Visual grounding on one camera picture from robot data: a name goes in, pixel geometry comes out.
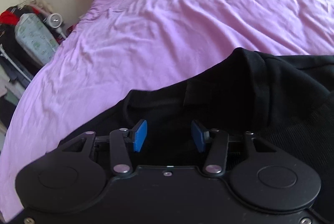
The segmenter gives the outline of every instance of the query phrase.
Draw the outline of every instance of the black clothing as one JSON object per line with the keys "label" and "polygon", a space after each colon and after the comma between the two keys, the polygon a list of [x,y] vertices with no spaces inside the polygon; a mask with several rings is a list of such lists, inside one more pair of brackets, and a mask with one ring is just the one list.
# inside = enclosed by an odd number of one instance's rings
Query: black clothing
{"label": "black clothing", "polygon": [[10,121],[12,120],[15,109],[15,105],[7,101],[4,97],[0,97],[0,121],[7,129]]}
{"label": "black clothing", "polygon": [[[8,54],[8,56],[30,80],[34,78],[34,76],[12,54]],[[3,67],[11,82],[17,80],[24,88],[28,87],[30,82],[7,59],[2,56],[0,56],[0,65]]]}
{"label": "black clothing", "polygon": [[334,56],[273,56],[237,48],[187,81],[131,91],[61,143],[85,131],[108,135],[132,128],[143,118],[148,134],[139,163],[195,165],[203,157],[190,135],[193,119],[235,135],[253,131],[318,172],[322,187],[313,208],[334,220],[333,90]]}
{"label": "black clothing", "polygon": [[8,56],[14,56],[20,63],[35,76],[42,68],[38,65],[19,45],[15,39],[15,26],[8,24],[0,24],[0,34],[4,31],[4,34],[0,37],[0,44],[4,48]]}

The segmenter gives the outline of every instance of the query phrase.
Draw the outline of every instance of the hanging clothes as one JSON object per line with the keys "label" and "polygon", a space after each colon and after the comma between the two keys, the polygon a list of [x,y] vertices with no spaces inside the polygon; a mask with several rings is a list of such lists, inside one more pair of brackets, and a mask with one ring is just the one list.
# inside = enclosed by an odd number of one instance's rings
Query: hanging clothes
{"label": "hanging clothes", "polygon": [[7,9],[7,11],[10,11],[11,13],[13,13],[19,19],[23,14],[34,13],[33,9],[30,6],[24,6],[22,8],[19,8],[18,5],[14,6],[14,7],[9,7]]}
{"label": "hanging clothes", "polygon": [[22,93],[10,82],[0,76],[0,121],[9,127],[10,121],[22,97]]}
{"label": "hanging clothes", "polygon": [[15,39],[15,26],[7,25],[7,24],[0,24],[0,44],[2,44],[5,52],[11,58],[15,57],[20,63],[31,73],[35,76],[38,71],[42,68],[41,65],[36,63],[28,54],[27,52],[17,43]]}
{"label": "hanging clothes", "polygon": [[17,25],[19,20],[20,19],[16,15],[14,15],[8,10],[0,14],[0,23],[3,23],[3,24]]}
{"label": "hanging clothes", "polygon": [[31,80],[34,78],[34,76],[29,73],[29,71],[22,66],[22,64],[13,56],[9,56],[12,61],[16,64],[16,66],[24,73],[21,74],[15,67],[12,65],[7,59],[4,57],[0,56],[0,65],[3,67],[5,73],[8,75],[10,78],[10,81],[18,81],[24,88],[27,88],[28,85],[30,84]]}

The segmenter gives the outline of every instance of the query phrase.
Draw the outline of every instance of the silver rivet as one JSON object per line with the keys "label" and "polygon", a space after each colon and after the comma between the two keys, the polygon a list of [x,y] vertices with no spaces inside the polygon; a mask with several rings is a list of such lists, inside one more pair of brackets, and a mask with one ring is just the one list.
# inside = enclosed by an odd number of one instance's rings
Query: silver rivet
{"label": "silver rivet", "polygon": [[300,224],[311,224],[312,220],[309,219],[308,217],[304,217],[301,221]]}
{"label": "silver rivet", "polygon": [[127,173],[130,171],[130,167],[128,165],[119,164],[114,166],[114,171],[117,173]]}
{"label": "silver rivet", "polygon": [[219,172],[221,172],[221,166],[218,166],[218,165],[208,165],[208,166],[205,167],[205,170],[208,173],[219,173]]}
{"label": "silver rivet", "polygon": [[23,223],[24,224],[35,224],[35,221],[32,218],[27,217],[23,220]]}
{"label": "silver rivet", "polygon": [[164,176],[169,177],[172,176],[173,174],[170,171],[164,172]]}

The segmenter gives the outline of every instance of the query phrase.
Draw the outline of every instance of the bed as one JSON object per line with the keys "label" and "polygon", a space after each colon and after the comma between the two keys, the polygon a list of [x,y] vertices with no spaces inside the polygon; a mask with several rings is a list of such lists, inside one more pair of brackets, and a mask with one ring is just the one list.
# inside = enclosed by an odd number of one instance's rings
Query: bed
{"label": "bed", "polygon": [[18,171],[131,89],[195,76],[243,47],[334,53],[334,0],[94,0],[22,96],[0,157],[0,210],[22,205]]}

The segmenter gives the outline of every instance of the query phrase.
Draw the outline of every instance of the clothes pile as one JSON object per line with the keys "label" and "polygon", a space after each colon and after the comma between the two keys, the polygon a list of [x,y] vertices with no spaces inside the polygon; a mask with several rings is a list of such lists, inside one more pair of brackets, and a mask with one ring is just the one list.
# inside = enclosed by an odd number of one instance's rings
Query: clothes pile
{"label": "clothes pile", "polygon": [[22,96],[14,84],[27,88],[59,46],[57,34],[43,23],[45,12],[52,13],[36,1],[10,7],[0,14],[0,68],[5,73],[0,75],[0,122],[6,128]]}

